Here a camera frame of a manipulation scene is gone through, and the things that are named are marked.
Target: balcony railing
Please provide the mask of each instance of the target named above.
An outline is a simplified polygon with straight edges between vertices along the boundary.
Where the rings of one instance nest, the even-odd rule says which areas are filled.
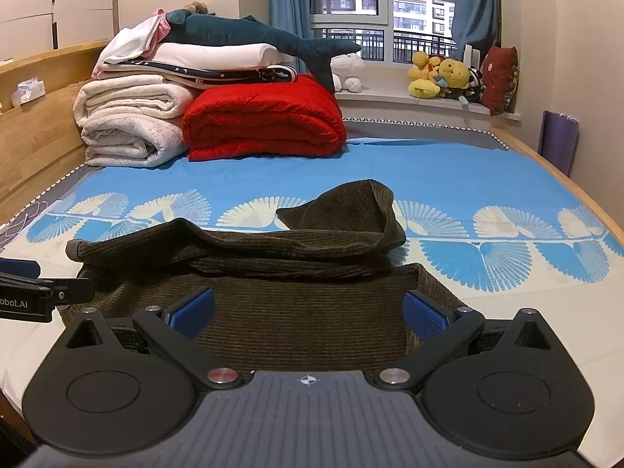
[[[368,30],[355,32],[349,30],[316,30],[317,37],[328,39],[352,40],[362,46],[360,53],[363,60],[382,62],[384,60],[384,33],[382,30]],[[451,39],[438,35],[427,35],[414,32],[394,31],[392,37],[392,60],[396,63],[410,64],[412,54],[416,51],[425,51],[429,56],[449,57],[457,50],[457,45]]]
[[[429,56],[448,58],[456,50],[457,44],[445,37],[394,31],[392,59],[396,63],[410,64],[412,54],[417,51],[425,51]]]
[[[345,39],[362,46],[361,57],[370,62],[382,62],[384,60],[384,33],[376,30],[375,34],[356,33],[347,30],[324,29],[322,37],[324,39]]]

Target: pink cloth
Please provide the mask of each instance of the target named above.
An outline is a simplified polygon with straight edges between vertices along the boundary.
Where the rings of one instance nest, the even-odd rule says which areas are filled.
[[[156,33],[152,37],[152,42],[150,42],[150,46],[147,51],[144,52],[143,56],[150,56],[154,54],[154,48],[156,47],[158,42],[162,42],[167,34],[171,31],[171,26],[165,19],[165,11],[163,9],[158,9],[152,15],[160,15],[162,19],[160,19],[160,23],[158,23],[158,28],[156,28]]]

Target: metal button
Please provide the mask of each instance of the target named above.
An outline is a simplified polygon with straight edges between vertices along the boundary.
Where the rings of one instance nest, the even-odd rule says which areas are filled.
[[[410,375],[400,367],[389,367],[379,374],[379,378],[386,384],[402,384],[410,379]]]
[[[216,367],[208,372],[208,380],[213,384],[231,384],[238,378],[238,373],[231,367]]]

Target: blue shark plush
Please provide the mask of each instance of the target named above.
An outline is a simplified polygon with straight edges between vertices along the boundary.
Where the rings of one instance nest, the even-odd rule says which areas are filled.
[[[267,43],[278,51],[301,58],[310,73],[331,93],[335,92],[330,62],[335,56],[356,53],[362,48],[351,40],[301,39],[248,15],[227,19],[214,15],[174,10],[166,15],[171,31],[163,42],[224,46]]]

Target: red cushion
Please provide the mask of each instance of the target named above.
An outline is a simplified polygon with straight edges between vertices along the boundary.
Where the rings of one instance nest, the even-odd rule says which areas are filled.
[[[495,116],[505,112],[518,85],[518,51],[515,47],[493,46],[481,67],[483,92],[481,103]]]

